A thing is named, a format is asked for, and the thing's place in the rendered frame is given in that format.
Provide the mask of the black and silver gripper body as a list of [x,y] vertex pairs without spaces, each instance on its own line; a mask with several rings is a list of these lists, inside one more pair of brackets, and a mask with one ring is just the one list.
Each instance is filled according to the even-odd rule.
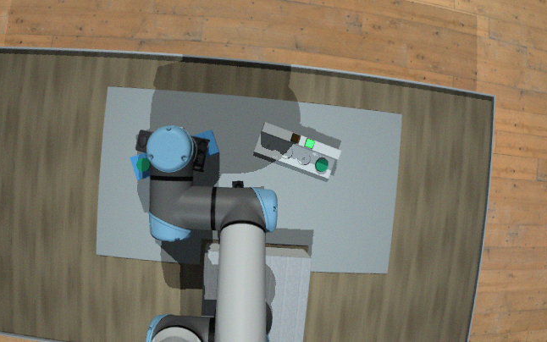
[[[210,140],[200,138],[200,137],[195,137],[195,136],[192,136],[192,137],[197,144],[197,155],[196,155],[195,161],[193,162],[193,170],[198,172],[204,172],[203,166],[204,166],[205,157],[207,153],[207,145],[208,145],[208,142],[210,142]],[[201,167],[201,168],[200,169],[194,168],[195,166]]]

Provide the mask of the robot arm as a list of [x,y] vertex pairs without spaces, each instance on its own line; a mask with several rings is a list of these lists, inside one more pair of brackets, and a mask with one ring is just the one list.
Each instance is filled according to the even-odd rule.
[[216,317],[157,315],[146,342],[270,342],[265,233],[276,229],[276,193],[193,186],[197,145],[183,127],[140,130],[135,149],[150,161],[153,238],[184,241],[193,229],[220,230]]

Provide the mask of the blue four-tube rack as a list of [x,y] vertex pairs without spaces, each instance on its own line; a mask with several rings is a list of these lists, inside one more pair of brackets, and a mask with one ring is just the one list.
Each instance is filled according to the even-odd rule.
[[[214,137],[213,137],[213,132],[212,130],[208,130],[208,131],[205,131],[205,132],[202,132],[200,134],[197,134],[197,135],[193,135],[195,137],[200,137],[200,138],[206,138],[206,139],[209,139],[210,142],[209,143],[209,147],[207,149],[207,155],[206,157],[210,157],[212,155],[215,155],[215,154],[218,154],[219,153],[219,150],[218,150],[218,146],[216,145],[216,142],[214,140]],[[133,157],[130,157],[130,161],[132,163],[132,166],[133,166],[133,169],[135,171],[135,176],[138,179],[145,179],[146,177],[148,178],[148,176],[150,177],[149,175],[149,170],[147,170],[146,172],[141,172],[140,170],[138,170],[138,168],[136,167],[136,163],[137,161],[140,159],[140,158],[148,158],[147,154],[146,153],[141,153],[139,155],[136,155],[136,156],[133,156]]]

